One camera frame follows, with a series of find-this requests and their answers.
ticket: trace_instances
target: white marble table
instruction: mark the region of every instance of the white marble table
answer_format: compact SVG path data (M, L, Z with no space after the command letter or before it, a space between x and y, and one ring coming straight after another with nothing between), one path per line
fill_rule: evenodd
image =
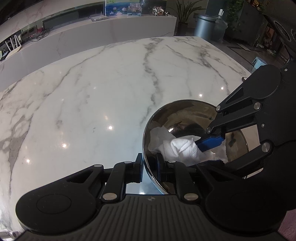
M20 230L17 200L93 164L134 161L150 116L178 99L219 104L250 73L197 37L90 49L0 94L0 229ZM128 192L157 193L147 175Z

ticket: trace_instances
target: potted plant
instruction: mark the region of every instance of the potted plant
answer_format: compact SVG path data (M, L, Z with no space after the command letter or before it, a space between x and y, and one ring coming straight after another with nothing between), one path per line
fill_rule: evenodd
M179 0L176 1L176 7L177 7L177 14L179 18L179 23L177 27L177 36L185 36L187 26L188 26L188 18L190 14L192 14L194 11L197 10L205 10L205 8L202 7L194 7L196 3L203 1L203 0L197 0L195 2L187 2L187 4L184 3L184 0L182 2L179 2Z

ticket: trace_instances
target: black cable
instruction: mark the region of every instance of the black cable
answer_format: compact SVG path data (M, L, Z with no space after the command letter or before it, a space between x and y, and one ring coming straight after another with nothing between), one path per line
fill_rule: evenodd
M37 42L37 41L39 41L39 40L45 38L47 35L49 35L50 31L51 31L51 28L46 28L46 29L42 30L42 31L39 33L39 35L36 36L36 37L31 37L31 36L29 35L29 32L28 32L29 40L30 40L31 42Z

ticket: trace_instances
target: stainless steel bowl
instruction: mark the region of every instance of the stainless steel bowl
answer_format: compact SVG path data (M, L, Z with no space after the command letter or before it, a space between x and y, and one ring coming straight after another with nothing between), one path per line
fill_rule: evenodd
M154 176L148 159L155 157L149 150L150 131L164 126L175 137L186 135L201 136L217 115L216 107L198 100L178 100L158 109L149 119L143 135L143 158L145 168L155 186L163 193L173 193L171 185L160 183ZM248 146L242 132L234 131L226 134L226 154L228 161L237 159L247 153Z

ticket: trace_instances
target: trash can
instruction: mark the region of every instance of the trash can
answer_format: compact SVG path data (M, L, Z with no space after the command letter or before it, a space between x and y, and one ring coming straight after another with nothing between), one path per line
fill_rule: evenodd
M198 15L198 17L195 18L197 24L194 31L194 36L201 37L206 41L210 41L212 32L216 24L216 19L216 17L212 17L209 15Z

